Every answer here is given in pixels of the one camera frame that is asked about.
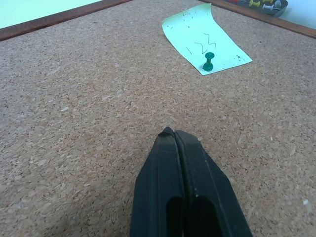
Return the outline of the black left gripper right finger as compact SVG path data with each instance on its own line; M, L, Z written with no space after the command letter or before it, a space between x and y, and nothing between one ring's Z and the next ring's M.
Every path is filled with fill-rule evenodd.
M197 137L177 130L185 191L186 237L250 237L251 230L231 183Z

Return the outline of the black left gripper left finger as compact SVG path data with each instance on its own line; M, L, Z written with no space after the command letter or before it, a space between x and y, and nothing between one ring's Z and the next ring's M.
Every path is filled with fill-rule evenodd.
M175 133L166 127L156 138L135 182L131 237L180 237L184 187Z

